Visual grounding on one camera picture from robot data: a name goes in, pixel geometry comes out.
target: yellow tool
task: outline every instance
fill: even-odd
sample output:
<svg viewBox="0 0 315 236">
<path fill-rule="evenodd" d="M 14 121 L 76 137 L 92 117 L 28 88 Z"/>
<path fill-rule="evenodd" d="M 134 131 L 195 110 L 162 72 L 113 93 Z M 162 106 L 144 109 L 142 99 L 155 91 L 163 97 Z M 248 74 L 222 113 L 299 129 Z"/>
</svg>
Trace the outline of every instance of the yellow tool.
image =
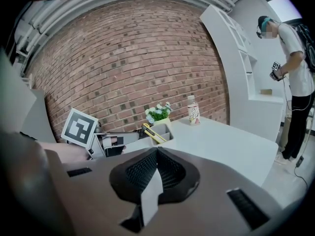
<svg viewBox="0 0 315 236">
<path fill-rule="evenodd" d="M 144 130 L 144 133 L 149 135 L 152 139 L 154 139 L 158 144 L 167 142 L 166 139 L 161 137 L 157 132 L 153 131 L 147 123 L 142 124 L 141 128 Z"/>
</svg>

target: ceiling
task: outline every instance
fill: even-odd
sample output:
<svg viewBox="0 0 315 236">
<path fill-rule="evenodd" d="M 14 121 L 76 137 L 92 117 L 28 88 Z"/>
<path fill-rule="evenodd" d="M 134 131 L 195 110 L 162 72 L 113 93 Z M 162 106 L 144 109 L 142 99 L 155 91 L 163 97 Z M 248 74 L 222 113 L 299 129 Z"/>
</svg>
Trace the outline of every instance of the ceiling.
<svg viewBox="0 0 315 236">
<path fill-rule="evenodd" d="M 23 73 L 27 64 L 64 25 L 97 6 L 117 0 L 48 0 L 33 2 L 22 16 L 15 32 L 17 57 L 14 68 Z M 182 0 L 200 8 L 210 4 L 229 12 L 236 0 Z"/>
</svg>

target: drink label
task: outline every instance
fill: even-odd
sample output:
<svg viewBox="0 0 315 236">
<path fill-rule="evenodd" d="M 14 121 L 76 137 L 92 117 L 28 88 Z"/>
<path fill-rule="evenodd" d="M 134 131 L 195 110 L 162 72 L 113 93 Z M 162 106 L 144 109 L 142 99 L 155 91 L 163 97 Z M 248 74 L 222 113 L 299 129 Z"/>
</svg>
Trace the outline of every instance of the drink label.
<svg viewBox="0 0 315 236">
<path fill-rule="evenodd" d="M 191 125 L 200 124 L 200 113 L 198 104 L 188 105 L 188 116 Z"/>
</svg>

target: white table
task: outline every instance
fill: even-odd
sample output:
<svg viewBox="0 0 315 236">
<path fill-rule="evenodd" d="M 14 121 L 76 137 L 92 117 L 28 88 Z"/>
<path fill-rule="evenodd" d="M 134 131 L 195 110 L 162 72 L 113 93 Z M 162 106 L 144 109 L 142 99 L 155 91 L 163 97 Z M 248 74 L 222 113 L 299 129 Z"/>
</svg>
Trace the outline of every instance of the white table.
<svg viewBox="0 0 315 236">
<path fill-rule="evenodd" d="M 197 126 L 190 126 L 188 118 L 173 121 L 171 129 L 175 140 L 162 147 L 228 165 L 259 186 L 265 181 L 278 150 L 278 145 L 270 140 L 203 117 Z M 147 137 L 128 144 L 124 153 L 150 147 Z"/>
</svg>

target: plastic bottle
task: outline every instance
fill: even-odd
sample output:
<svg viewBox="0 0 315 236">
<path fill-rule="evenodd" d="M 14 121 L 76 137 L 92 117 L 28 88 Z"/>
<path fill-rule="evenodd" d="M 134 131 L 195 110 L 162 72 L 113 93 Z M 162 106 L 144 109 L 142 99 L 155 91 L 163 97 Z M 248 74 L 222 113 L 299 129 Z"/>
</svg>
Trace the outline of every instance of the plastic bottle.
<svg viewBox="0 0 315 236">
<path fill-rule="evenodd" d="M 198 103 L 195 101 L 195 96 L 190 95 L 187 97 L 188 116 L 191 125 L 200 124 L 200 113 Z"/>
</svg>

